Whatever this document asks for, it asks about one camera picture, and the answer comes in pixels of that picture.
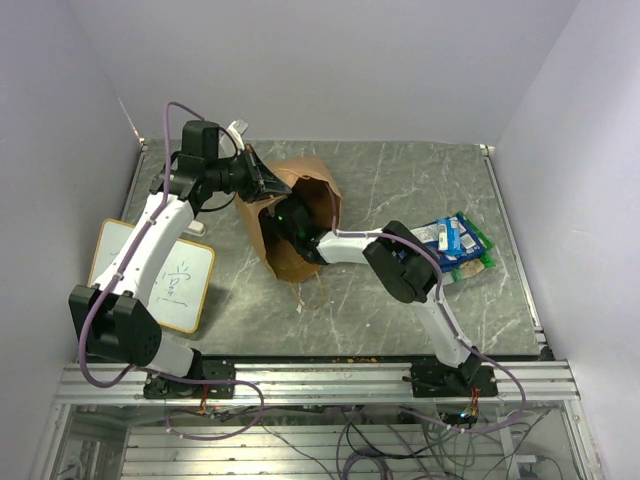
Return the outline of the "green Chuba chips bag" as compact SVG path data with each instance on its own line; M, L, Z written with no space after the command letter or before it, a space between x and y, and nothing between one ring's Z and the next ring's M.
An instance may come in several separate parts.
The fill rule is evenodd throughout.
M491 256L491 250L494 248L493 241L485 235L485 233L471 221L471 219L459 211L456 213L460 223L467 230L471 231L478 239L480 245L484 248L481 255L465 261L455 266L451 271L444 274L444 285L450 285L479 275L485 270L494 268L496 262Z

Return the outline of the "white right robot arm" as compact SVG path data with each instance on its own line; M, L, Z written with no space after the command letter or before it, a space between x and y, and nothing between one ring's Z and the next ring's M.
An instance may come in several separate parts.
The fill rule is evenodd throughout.
M441 289L435 252L398 221L365 232L333 231L317 223L299 196L291 195L260 216L271 246L283 246L303 265L362 264L370 267L396 301L412 308L434 355L411 365L403 377L418 398L495 397L494 369L484 366L464 335Z

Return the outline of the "blue snack packet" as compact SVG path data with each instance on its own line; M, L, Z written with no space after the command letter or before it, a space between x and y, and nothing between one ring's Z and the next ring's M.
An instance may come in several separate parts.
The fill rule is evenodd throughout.
M461 255L463 250L458 219L456 217L438 218L436 226L438 233L438 250L447 255Z

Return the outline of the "blue Burts chips bag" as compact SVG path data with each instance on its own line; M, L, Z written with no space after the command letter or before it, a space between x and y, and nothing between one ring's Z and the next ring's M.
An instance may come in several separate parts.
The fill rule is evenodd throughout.
M436 253L438 264L443 272L451 271L455 266L481 255L484 251L477 237L461 225L459 218L456 215L450 217L456 217L459 221L460 240L463 250L461 255L447 255L438 250L437 220L411 230L411 233L421 243Z

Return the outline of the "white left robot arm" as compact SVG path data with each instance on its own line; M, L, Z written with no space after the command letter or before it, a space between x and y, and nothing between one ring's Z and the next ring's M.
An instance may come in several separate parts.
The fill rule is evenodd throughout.
M87 357L94 355L162 375L182 397L202 389L201 354L167 336L147 305L171 249L214 193L233 194L247 203L290 193L243 140L247 128L241 119L226 128L188 121L180 148L167 151L145 210L112 264L92 285L72 290L79 366L90 384L106 388L117 383L91 375Z

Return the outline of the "brown paper bag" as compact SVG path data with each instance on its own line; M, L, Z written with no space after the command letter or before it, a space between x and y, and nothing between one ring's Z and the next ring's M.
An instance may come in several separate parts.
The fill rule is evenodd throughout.
M279 160L269 169L291 193L237 199L235 206L258 259L275 279L298 289L326 264L315 247L340 223L341 192L319 158Z

